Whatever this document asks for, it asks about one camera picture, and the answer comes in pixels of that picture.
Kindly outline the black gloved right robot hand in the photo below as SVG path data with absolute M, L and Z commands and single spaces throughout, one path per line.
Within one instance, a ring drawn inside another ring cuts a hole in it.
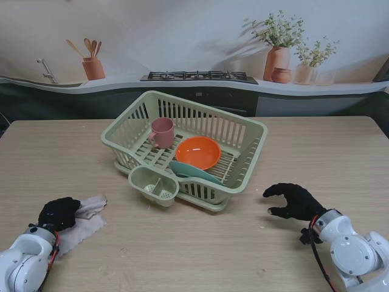
M 268 208 L 268 213 L 273 216 L 311 221 L 316 215 L 322 215 L 327 211 L 310 192 L 297 184 L 281 182 L 270 186 L 263 193 L 264 198 L 280 195 L 284 196 L 287 205 Z

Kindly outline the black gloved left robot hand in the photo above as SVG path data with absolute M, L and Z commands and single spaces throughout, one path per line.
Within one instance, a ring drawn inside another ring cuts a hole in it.
M 38 217 L 39 227 L 49 227 L 60 232 L 75 225 L 75 213 L 80 201 L 71 197 L 59 198 L 44 205 Z

